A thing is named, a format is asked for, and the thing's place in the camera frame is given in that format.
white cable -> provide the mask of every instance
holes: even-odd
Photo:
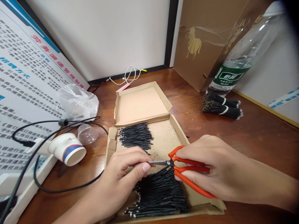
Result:
[[[126,78],[126,74],[127,74],[128,70],[129,70],[129,68],[131,68],[131,67],[132,67],[132,69],[131,69],[131,71],[130,71],[130,73],[129,73],[129,75],[128,75],[128,78]],[[134,71],[135,71],[134,78],[133,78],[133,79],[129,79],[129,77],[130,77],[131,72],[133,71],[133,69],[134,69]],[[138,75],[137,78],[136,78],[136,69],[139,70],[139,75]],[[122,78],[122,79],[124,79],[124,81],[123,81],[121,84],[117,84],[116,82],[114,82],[114,81],[111,79],[111,77],[109,77],[109,79],[107,79],[106,81],[108,82],[109,80],[111,80],[114,84],[120,86],[120,85],[124,84],[125,82],[128,83],[128,81],[131,81],[130,83],[132,83],[134,80],[137,80],[137,79],[139,78],[140,74],[141,74],[141,71],[140,71],[139,68],[137,68],[137,67],[135,67],[135,66],[129,66],[129,67],[127,68],[126,72],[125,72],[125,77]]]

hand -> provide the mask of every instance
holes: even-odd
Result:
[[[141,148],[115,152],[94,187],[55,223],[95,223],[116,213],[153,161]],[[127,174],[129,166],[134,168]]]
[[[204,135],[176,156],[208,164],[209,174],[188,170],[182,175],[220,199],[295,209],[298,180],[246,157],[216,136]]]

clear plastic bag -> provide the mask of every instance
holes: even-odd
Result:
[[[60,103],[68,120],[84,120],[97,115],[99,100],[93,93],[76,84],[67,84],[58,91]]]

finger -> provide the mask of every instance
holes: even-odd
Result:
[[[209,191],[211,189],[211,186],[213,184],[213,179],[211,177],[208,177],[204,174],[200,174],[193,170],[187,170],[181,173],[186,178],[188,178],[190,181],[195,183],[198,187]],[[178,181],[182,181],[179,177],[174,176],[174,178]]]
[[[192,144],[178,150],[176,156],[181,159],[189,159],[198,162],[203,162],[208,165],[214,165],[214,157],[212,147],[193,146]]]
[[[134,166],[136,166],[137,164],[139,164],[139,163],[135,163],[135,164],[130,165],[130,166],[134,167]],[[152,163],[150,163],[150,166],[151,166],[151,167],[156,167],[156,164],[152,164]]]
[[[134,186],[140,181],[147,172],[151,169],[151,166],[147,162],[136,165],[126,176],[124,176],[120,183],[126,188],[133,189]]]
[[[146,152],[143,149],[141,149],[139,146],[135,146],[132,148],[116,151],[115,153],[113,153],[113,155],[118,156],[118,155],[130,153],[130,152],[142,152],[142,153],[146,154]]]
[[[200,137],[199,140],[204,140],[205,138],[207,138],[207,137],[209,137],[209,136],[210,136],[210,135],[203,135],[203,136]]]
[[[121,170],[126,170],[129,166],[136,163],[153,161],[151,156],[138,151],[118,155],[116,158],[119,160],[118,166]]]

left hand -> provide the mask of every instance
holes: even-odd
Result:
[[[112,216],[125,203],[136,183],[147,176],[151,169],[148,161],[153,161],[152,157],[139,147],[115,152],[94,187],[55,224],[91,224]],[[134,168],[127,174],[129,166]]]

